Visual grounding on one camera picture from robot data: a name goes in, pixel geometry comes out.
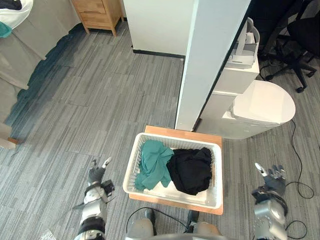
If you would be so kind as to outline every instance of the black cable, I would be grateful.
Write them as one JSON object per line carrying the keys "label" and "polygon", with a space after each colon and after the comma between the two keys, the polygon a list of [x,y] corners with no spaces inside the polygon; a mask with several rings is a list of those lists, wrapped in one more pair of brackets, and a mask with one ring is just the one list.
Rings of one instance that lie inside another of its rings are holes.
{"label": "black cable", "polygon": [[180,223],[182,226],[184,226],[185,229],[188,229],[187,226],[186,226],[183,222],[181,222],[180,220],[174,218],[173,216],[170,216],[170,215],[168,215],[168,214],[166,214],[166,213],[164,213],[164,212],[162,212],[162,211],[160,211],[160,210],[158,210],[158,209],[155,209],[155,208],[153,208],[153,207],[144,206],[144,207],[140,207],[139,209],[137,209],[137,210],[135,210],[133,213],[131,213],[131,215],[129,216],[128,220],[126,221],[126,227],[125,227],[125,231],[126,231],[126,232],[128,232],[128,224],[129,224],[130,218],[131,218],[136,212],[138,212],[138,211],[141,210],[141,209],[152,209],[152,210],[154,210],[154,211],[156,211],[156,212],[159,212],[159,213],[161,213],[161,214],[163,214],[163,215],[165,215],[165,216],[167,216],[167,217],[169,217],[169,218],[177,221],[177,222]]}
{"label": "black cable", "polygon": [[[301,157],[299,156],[297,150],[296,150],[296,147],[294,145],[294,135],[295,135],[295,131],[296,131],[296,123],[293,119],[291,119],[291,121],[293,122],[293,125],[294,125],[294,129],[293,129],[293,132],[292,132],[292,136],[291,136],[291,145],[292,145],[292,148],[296,154],[296,156],[298,157],[299,159],[299,162],[300,162],[300,173],[299,173],[299,177],[298,177],[298,180],[297,181],[291,181],[289,183],[287,183],[285,186],[289,186],[290,184],[297,184],[297,191],[300,195],[300,197],[302,197],[303,199],[312,199],[315,195],[315,191],[307,184],[303,183],[303,182],[300,182],[300,178],[301,178],[301,175],[302,175],[302,171],[303,171],[303,163],[302,163],[302,160],[301,160]],[[311,196],[305,196],[303,195],[301,192],[300,192],[300,188],[299,186],[300,185],[303,185],[303,186],[306,186],[307,188],[309,188],[312,192],[312,195]]]}
{"label": "black cable", "polygon": [[107,201],[105,204],[110,203],[110,202],[111,202],[113,199],[115,199],[116,197],[118,197],[118,196],[114,196],[113,198],[110,199],[110,201]]}
{"label": "black cable", "polygon": [[259,70],[259,75],[260,75],[260,77],[263,79],[263,81],[265,81],[266,79],[261,75],[261,71],[262,71],[262,69],[264,69],[264,68],[266,68],[266,67],[269,67],[269,66],[270,66],[270,64],[265,65],[265,66],[263,66],[262,68],[260,68],[260,70]]}
{"label": "black cable", "polygon": [[63,214],[60,215],[60,217],[58,217],[54,222],[53,224],[51,225],[50,228],[54,228],[56,226],[56,224],[62,219],[62,218],[65,218],[66,217],[66,214],[69,213],[70,211],[72,210],[75,210],[75,209],[81,209],[83,206],[85,205],[84,202],[78,204],[78,205],[75,205],[73,206],[72,208],[69,208],[68,210],[66,210]]}
{"label": "black cable", "polygon": [[307,235],[307,233],[308,233],[308,228],[307,228],[307,226],[305,225],[305,223],[304,223],[303,221],[294,220],[294,221],[290,222],[290,223],[288,224],[288,226],[286,226],[285,230],[287,231],[287,229],[288,229],[288,228],[291,226],[291,224],[293,224],[293,223],[302,223],[303,226],[304,226],[304,228],[305,228],[305,232],[304,232],[304,235],[303,235],[303,236],[295,237],[295,236],[289,236],[289,235],[288,235],[288,238],[291,238],[291,239],[303,239],[303,238]]}
{"label": "black cable", "polygon": [[[300,162],[300,172],[299,172],[298,180],[297,180],[297,181],[291,181],[291,182],[287,183],[287,184],[285,185],[285,187],[289,186],[290,184],[297,184],[297,191],[298,191],[298,194],[300,195],[300,197],[302,197],[303,199],[312,199],[312,198],[314,197],[314,195],[315,195],[315,191],[314,191],[309,185],[307,185],[307,184],[305,184],[305,183],[303,183],[303,182],[300,182],[300,178],[301,178],[302,171],[303,171],[303,163],[302,163],[301,157],[300,157],[300,155],[298,154],[297,149],[296,149],[296,147],[295,147],[295,145],[294,145],[294,135],[295,135],[297,126],[296,126],[296,123],[295,123],[295,121],[294,121],[293,119],[291,119],[291,121],[293,122],[293,125],[294,125],[293,132],[292,132],[292,136],[291,136],[291,146],[292,146],[292,148],[293,148],[296,156],[297,156],[298,159],[299,159],[299,162]],[[303,186],[306,186],[307,188],[309,188],[309,189],[311,190],[311,192],[312,192],[312,195],[311,195],[311,196],[305,196],[305,195],[303,195],[303,194],[300,192],[300,188],[299,188],[300,185],[303,185]],[[300,221],[300,220],[293,220],[293,221],[291,221],[291,222],[288,224],[288,226],[286,226],[285,230],[287,231],[287,229],[288,229],[293,223],[301,223],[301,224],[303,224],[303,226],[304,226],[304,228],[305,228],[305,232],[304,232],[304,235],[301,236],[301,237],[295,237],[295,236],[289,236],[289,235],[288,235],[288,238],[296,239],[296,240],[298,240],[298,239],[303,239],[303,238],[307,235],[307,233],[308,233],[308,228],[307,228],[306,224],[305,224],[303,221]]]}

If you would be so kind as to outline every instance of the bin lid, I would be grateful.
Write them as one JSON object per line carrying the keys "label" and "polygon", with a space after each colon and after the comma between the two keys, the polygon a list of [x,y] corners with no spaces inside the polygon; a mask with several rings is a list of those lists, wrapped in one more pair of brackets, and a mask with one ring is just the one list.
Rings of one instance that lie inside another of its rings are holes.
{"label": "bin lid", "polygon": [[232,115],[249,122],[283,124],[296,112],[292,97],[280,86],[254,80],[233,102]]}

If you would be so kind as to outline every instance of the cabinet leg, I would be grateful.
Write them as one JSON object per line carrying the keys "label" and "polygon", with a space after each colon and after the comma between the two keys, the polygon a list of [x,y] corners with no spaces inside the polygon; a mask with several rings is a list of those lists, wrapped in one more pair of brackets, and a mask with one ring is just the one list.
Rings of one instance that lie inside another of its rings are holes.
{"label": "cabinet leg", "polygon": [[116,36],[117,36],[116,29],[113,27],[113,28],[111,29],[111,31],[112,31],[113,36],[116,37]]}
{"label": "cabinet leg", "polygon": [[15,138],[12,138],[12,137],[8,137],[8,141],[11,142],[11,143],[14,143],[14,144],[18,144],[18,140],[15,139]]}
{"label": "cabinet leg", "polygon": [[84,27],[86,34],[90,34],[89,29],[85,25],[83,25],[83,27]]}

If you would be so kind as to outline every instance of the white printer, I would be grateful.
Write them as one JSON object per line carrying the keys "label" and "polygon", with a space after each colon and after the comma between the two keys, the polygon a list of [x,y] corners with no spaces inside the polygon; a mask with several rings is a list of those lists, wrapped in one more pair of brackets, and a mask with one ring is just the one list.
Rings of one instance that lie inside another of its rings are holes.
{"label": "white printer", "polygon": [[250,69],[255,62],[260,35],[254,27],[254,21],[248,17],[241,33],[233,46],[225,67],[234,69]]}

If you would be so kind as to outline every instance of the clothing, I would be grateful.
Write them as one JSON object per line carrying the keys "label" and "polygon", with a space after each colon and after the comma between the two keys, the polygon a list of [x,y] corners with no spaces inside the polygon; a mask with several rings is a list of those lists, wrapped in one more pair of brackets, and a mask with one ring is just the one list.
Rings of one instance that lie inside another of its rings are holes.
{"label": "clothing", "polygon": [[20,0],[0,0],[0,9],[21,10]]}
{"label": "clothing", "polygon": [[208,148],[175,149],[174,155],[166,164],[177,190],[197,195],[208,189],[211,173],[211,152]]}
{"label": "clothing", "polygon": [[166,164],[173,154],[174,151],[162,142],[147,140],[142,146],[140,173],[135,179],[135,188],[151,190],[159,181],[166,188],[171,181]]}
{"label": "clothing", "polygon": [[12,32],[12,28],[0,21],[0,38],[8,37]]}

